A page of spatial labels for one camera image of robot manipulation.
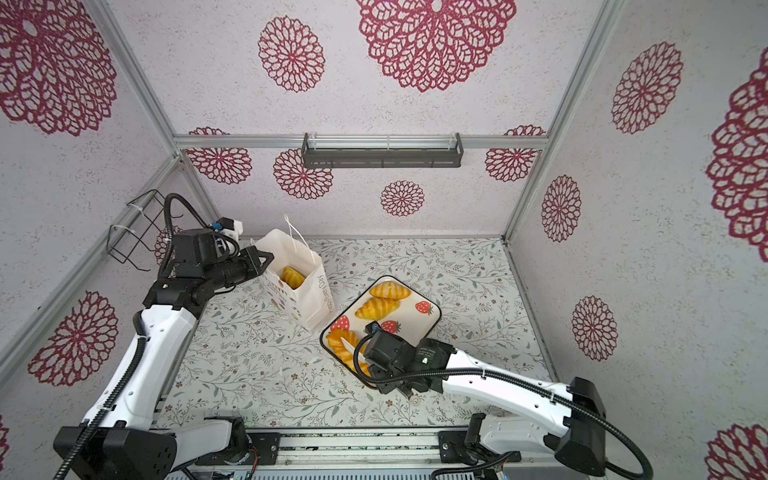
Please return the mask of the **striped fake bun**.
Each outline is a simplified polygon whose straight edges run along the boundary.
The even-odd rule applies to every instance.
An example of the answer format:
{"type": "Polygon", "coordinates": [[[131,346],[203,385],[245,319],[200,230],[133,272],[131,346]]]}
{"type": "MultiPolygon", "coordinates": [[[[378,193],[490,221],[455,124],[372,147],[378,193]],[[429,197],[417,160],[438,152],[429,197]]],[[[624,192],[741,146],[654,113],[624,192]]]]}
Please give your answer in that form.
{"type": "Polygon", "coordinates": [[[306,277],[295,268],[286,266],[282,270],[280,279],[292,290],[297,290],[304,284],[306,277]]]}

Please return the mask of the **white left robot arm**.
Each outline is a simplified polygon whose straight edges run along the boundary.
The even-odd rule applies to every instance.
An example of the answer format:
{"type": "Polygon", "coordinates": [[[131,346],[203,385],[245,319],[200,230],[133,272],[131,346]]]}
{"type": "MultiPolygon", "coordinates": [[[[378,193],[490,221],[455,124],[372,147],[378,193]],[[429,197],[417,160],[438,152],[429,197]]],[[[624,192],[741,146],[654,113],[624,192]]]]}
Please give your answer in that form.
{"type": "Polygon", "coordinates": [[[174,202],[195,211],[182,195],[166,196],[169,247],[142,309],[133,315],[134,337],[105,393],[79,425],[61,428],[54,439],[62,459],[57,479],[69,473],[80,479],[163,479],[207,455],[239,463],[250,454],[239,416],[214,416],[169,431],[152,427],[165,384],[206,304],[263,275],[274,259],[270,252],[241,246],[243,226],[231,218],[175,231],[174,202]]]}

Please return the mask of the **white slotted serving tongs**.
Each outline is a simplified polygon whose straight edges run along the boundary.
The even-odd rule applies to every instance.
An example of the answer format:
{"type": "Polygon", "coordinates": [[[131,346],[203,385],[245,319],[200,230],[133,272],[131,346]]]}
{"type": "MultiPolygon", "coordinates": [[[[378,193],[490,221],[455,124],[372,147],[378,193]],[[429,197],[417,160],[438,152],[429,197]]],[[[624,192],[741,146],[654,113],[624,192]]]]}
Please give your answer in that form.
{"type": "Polygon", "coordinates": [[[342,352],[352,354],[359,343],[359,338],[350,331],[334,330],[327,336],[327,343],[338,355],[342,352]]]}

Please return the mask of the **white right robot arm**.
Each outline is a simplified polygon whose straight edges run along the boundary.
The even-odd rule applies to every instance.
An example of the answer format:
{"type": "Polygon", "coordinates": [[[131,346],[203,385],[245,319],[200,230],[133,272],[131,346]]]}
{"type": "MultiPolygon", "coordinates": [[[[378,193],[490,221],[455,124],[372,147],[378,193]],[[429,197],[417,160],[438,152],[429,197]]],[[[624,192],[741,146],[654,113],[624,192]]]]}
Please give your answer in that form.
{"type": "Polygon", "coordinates": [[[432,338],[413,345],[376,322],[365,332],[362,339],[345,340],[342,346],[358,377],[381,393],[463,395],[506,411],[504,417],[472,417],[459,449],[467,470],[488,470],[538,453],[589,477],[612,472],[624,479],[653,478],[645,453],[608,421],[591,381],[528,378],[432,338]]]}

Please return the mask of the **long braided fake bread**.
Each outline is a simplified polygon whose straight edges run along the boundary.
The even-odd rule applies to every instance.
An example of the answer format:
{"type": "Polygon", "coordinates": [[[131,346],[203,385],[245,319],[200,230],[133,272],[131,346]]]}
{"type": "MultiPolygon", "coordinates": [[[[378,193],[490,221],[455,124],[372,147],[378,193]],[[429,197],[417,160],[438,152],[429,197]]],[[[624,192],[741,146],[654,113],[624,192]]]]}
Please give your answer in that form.
{"type": "Polygon", "coordinates": [[[325,345],[352,374],[357,374],[354,365],[353,354],[359,344],[360,338],[350,330],[335,329],[324,333],[325,345]]]}

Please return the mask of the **white paper gift bag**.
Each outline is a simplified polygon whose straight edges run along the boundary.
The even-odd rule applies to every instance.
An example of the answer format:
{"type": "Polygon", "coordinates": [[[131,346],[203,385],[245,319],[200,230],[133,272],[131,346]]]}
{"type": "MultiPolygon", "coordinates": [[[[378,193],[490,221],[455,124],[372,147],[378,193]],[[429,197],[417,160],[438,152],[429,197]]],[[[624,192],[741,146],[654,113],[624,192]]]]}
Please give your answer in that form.
{"type": "Polygon", "coordinates": [[[312,250],[303,235],[284,215],[287,230],[273,229],[250,245],[274,254],[274,260],[262,275],[272,303],[287,317],[311,333],[318,332],[335,311],[335,303],[320,255],[312,250]],[[306,280],[292,290],[280,279],[284,267],[291,266],[306,280]]]}

